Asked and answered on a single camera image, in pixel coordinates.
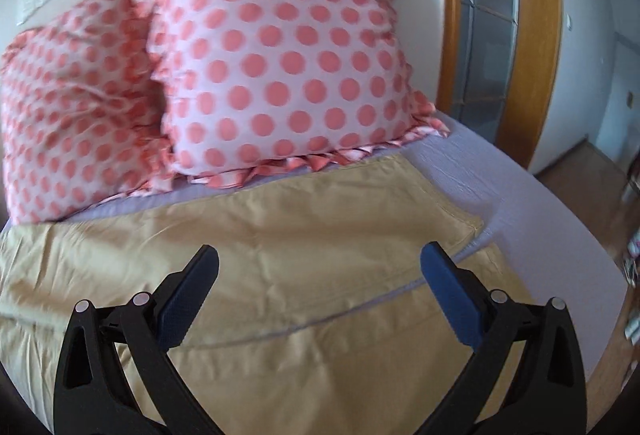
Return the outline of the lavender bed sheet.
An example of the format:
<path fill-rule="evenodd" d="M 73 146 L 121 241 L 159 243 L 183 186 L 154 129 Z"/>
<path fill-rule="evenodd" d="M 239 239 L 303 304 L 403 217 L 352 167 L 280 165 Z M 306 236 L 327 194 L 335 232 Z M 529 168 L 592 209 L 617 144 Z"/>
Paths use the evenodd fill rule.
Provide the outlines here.
<path fill-rule="evenodd" d="M 253 339 L 415 287 L 435 240 L 454 259 L 495 244 L 534 299 L 564 299 L 593 372 L 625 285 L 564 204 L 460 123 L 350 166 L 240 189 L 181 184 L 1 236 L 1 314 L 61 330 L 84 296 L 111 303 L 154 285 L 199 245 L 218 249 L 216 343 Z"/>

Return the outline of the left polka dot pillow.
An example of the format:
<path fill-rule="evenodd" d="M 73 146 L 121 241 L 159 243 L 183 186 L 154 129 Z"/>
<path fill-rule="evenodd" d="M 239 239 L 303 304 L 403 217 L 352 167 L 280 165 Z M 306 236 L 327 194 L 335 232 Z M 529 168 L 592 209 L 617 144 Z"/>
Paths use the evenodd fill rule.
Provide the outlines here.
<path fill-rule="evenodd" d="M 12 224 L 170 192 L 163 88 L 146 51 L 154 0 L 85 0 L 1 56 L 2 173 Z"/>

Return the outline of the polka dot pillow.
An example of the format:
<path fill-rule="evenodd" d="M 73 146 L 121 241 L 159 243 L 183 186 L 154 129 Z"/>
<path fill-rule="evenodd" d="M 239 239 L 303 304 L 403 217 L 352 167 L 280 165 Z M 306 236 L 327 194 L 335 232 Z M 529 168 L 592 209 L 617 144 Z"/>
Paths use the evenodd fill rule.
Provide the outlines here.
<path fill-rule="evenodd" d="M 12 224 L 170 192 L 163 88 L 146 51 L 154 0 L 85 0 L 1 56 L 2 173 Z"/>
<path fill-rule="evenodd" d="M 167 159 L 218 188 L 318 171 L 447 126 L 412 87 L 393 0 L 137 0 Z"/>

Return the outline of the right polka dot pillow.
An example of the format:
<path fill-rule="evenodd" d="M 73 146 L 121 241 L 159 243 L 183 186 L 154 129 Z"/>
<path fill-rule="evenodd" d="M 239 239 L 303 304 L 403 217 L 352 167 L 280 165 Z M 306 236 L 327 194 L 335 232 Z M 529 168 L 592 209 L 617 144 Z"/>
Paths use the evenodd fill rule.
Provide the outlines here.
<path fill-rule="evenodd" d="M 393 0 L 137 0 L 167 159 L 218 188 L 318 171 L 447 126 L 412 87 Z"/>

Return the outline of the khaki pants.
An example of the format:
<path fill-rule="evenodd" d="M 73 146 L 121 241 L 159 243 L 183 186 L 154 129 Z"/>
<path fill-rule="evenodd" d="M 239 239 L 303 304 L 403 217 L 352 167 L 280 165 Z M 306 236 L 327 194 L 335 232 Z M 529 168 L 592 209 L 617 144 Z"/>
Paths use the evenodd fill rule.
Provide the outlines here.
<path fill-rule="evenodd" d="M 50 422 L 74 305 L 125 303 L 209 244 L 220 273 L 170 359 L 229 434 L 410 434 L 470 357 L 419 256 L 482 231 L 404 157 L 1 237 L 1 361 Z"/>

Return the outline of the wooden glass door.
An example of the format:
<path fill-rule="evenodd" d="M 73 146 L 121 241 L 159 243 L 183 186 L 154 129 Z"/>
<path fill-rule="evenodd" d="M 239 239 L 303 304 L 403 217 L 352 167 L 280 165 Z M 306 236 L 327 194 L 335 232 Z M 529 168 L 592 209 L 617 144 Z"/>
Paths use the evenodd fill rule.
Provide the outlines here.
<path fill-rule="evenodd" d="M 558 70 L 562 0 L 445 0 L 437 106 L 523 168 Z"/>

